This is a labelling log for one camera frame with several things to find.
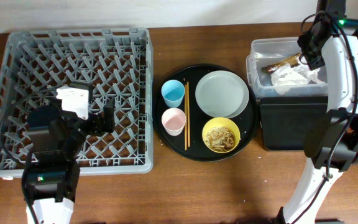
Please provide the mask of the brown coffee sachet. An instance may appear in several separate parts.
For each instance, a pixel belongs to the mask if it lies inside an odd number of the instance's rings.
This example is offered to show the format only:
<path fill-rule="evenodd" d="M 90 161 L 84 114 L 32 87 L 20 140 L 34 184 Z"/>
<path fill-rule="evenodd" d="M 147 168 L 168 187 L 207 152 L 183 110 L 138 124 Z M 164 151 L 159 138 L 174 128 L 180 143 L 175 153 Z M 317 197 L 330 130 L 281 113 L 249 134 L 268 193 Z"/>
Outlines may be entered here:
<path fill-rule="evenodd" d="M 299 66 L 299 57 L 301 56 L 301 53 L 297 53 L 295 55 L 292 55 L 291 57 L 287 57 L 285 59 L 282 59 L 281 61 L 267 65 L 261 68 L 261 71 L 264 73 L 272 74 L 276 70 L 278 70 L 281 67 L 284 67 L 285 65 L 289 65 L 291 67 Z"/>

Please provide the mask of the white napkin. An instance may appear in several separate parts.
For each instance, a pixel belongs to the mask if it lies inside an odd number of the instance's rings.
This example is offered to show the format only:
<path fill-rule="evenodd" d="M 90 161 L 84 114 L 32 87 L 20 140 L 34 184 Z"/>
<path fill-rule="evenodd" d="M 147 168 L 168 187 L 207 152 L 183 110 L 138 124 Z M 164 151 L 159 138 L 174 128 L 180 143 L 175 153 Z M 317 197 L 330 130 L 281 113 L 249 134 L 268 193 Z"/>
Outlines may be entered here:
<path fill-rule="evenodd" d="M 291 67 L 289 63 L 285 63 L 274 71 L 270 77 L 275 91 L 279 95 L 284 95 L 291 88 L 301 85 L 323 84 L 324 82 L 318 78 L 319 71 L 320 68 L 310 70 L 307 65 L 301 64 Z"/>

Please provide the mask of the pink plastic cup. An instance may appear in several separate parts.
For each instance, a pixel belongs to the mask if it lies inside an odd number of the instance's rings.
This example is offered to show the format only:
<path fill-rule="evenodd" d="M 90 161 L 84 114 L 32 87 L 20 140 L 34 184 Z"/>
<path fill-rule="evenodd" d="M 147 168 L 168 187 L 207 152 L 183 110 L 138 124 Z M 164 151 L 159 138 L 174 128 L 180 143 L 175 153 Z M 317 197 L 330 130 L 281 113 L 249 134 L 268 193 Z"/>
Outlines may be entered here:
<path fill-rule="evenodd" d="M 166 132 L 171 136 L 178 136 L 185 127 L 185 113 L 179 108 L 167 109 L 161 118 Z"/>

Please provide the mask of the blue plastic cup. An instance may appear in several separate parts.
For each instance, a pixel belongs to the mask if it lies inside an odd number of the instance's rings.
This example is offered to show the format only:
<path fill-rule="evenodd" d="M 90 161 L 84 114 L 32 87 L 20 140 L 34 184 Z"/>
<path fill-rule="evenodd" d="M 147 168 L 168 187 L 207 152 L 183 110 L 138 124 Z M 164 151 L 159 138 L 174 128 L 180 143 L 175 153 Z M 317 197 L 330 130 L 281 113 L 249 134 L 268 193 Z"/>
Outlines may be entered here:
<path fill-rule="evenodd" d="M 185 87 L 178 80 L 169 80 L 162 85 L 161 94 L 168 107 L 177 108 L 182 103 Z"/>

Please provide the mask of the wooden chopstick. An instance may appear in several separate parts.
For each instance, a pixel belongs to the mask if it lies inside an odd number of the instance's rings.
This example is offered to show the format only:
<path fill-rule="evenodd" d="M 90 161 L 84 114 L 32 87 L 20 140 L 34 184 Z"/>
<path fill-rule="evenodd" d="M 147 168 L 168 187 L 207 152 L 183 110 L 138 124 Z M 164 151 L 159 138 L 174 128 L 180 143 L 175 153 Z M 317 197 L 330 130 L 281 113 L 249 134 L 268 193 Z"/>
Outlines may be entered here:
<path fill-rule="evenodd" d="M 186 148 L 188 149 L 190 147 L 190 87 L 189 82 L 186 83 L 186 118 L 187 118 L 187 142 L 186 142 Z"/>
<path fill-rule="evenodd" d="M 185 113 L 185 150 L 187 151 L 188 149 L 188 134 L 187 134 L 187 130 L 188 130 L 188 122 L 187 122 L 187 95 L 188 95 L 188 87 L 187 87 L 187 83 L 185 84 L 185 107 L 184 107 L 184 113 Z"/>

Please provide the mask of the grey plate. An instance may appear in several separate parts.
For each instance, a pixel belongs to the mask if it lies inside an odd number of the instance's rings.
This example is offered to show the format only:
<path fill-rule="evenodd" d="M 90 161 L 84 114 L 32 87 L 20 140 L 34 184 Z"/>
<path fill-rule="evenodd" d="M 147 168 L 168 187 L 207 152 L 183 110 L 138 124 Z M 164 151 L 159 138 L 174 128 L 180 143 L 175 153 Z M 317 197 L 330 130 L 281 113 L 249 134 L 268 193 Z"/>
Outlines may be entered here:
<path fill-rule="evenodd" d="M 247 107 L 250 92 L 240 76 L 217 70 L 200 79 L 195 89 L 195 98 L 197 105 L 208 116 L 233 118 Z"/>

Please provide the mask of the food scraps and rice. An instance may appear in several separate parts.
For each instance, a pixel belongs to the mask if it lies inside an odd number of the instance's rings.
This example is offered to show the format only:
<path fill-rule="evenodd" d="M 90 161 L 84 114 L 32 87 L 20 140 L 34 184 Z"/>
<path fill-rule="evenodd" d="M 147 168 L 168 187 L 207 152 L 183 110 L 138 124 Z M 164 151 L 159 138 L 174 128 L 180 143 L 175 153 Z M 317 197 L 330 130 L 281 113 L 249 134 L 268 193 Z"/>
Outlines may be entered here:
<path fill-rule="evenodd" d="M 215 152 L 227 152 L 234 148 L 236 139 L 230 129 L 218 126 L 207 131 L 204 143 Z"/>

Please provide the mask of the yellow bowl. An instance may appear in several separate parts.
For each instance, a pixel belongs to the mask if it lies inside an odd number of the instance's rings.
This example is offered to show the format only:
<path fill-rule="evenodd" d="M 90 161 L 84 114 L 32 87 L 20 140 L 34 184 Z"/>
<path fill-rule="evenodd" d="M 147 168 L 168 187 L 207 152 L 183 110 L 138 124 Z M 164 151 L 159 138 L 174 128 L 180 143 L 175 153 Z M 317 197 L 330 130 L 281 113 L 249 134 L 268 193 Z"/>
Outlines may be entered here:
<path fill-rule="evenodd" d="M 213 127 L 218 127 L 218 126 L 224 126 L 228 129 L 230 129 L 233 133 L 234 133 L 234 136 L 235 136 L 235 139 L 236 139 L 236 143 L 235 143 L 235 146 L 233 149 L 231 149 L 230 151 L 227 151 L 227 152 L 216 152 L 216 153 L 219 153 L 219 154 L 225 154 L 225 153 L 229 153 L 231 151 L 233 151 L 237 145 L 239 144 L 240 140 L 241 140 L 241 133 L 240 133 L 240 130 L 239 128 L 237 127 L 237 124 L 235 122 L 233 122 L 231 119 L 228 119 L 228 118 L 213 118 L 211 120 L 209 120 L 203 127 L 203 130 L 202 130 L 202 139 L 203 139 L 203 142 L 204 142 L 204 137 L 207 133 L 207 131 L 209 131 L 211 128 Z"/>

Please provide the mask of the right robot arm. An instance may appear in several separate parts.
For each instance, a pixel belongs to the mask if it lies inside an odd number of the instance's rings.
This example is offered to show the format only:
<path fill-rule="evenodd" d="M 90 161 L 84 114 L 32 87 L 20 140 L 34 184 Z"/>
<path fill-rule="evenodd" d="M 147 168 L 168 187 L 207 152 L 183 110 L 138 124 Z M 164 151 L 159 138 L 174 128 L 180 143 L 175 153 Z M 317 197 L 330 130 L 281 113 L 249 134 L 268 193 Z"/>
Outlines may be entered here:
<path fill-rule="evenodd" d="M 298 38 L 309 68 L 326 68 L 328 107 L 305 136 L 305 169 L 272 223 L 314 223 L 335 181 L 358 163 L 358 19 L 345 13 L 345 1 L 319 1 Z"/>

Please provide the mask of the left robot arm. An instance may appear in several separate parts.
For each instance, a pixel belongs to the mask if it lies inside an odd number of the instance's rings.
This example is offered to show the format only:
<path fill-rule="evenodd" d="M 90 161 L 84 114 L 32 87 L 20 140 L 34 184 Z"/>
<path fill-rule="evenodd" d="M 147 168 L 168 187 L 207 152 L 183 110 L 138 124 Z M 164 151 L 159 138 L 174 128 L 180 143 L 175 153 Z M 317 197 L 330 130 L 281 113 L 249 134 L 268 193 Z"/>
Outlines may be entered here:
<path fill-rule="evenodd" d="M 56 92 L 27 117 L 33 144 L 22 175 L 28 223 L 70 222 L 80 176 L 76 157 L 87 136 L 114 130 L 114 99 L 98 114 L 89 111 L 92 84 L 73 82 Z"/>

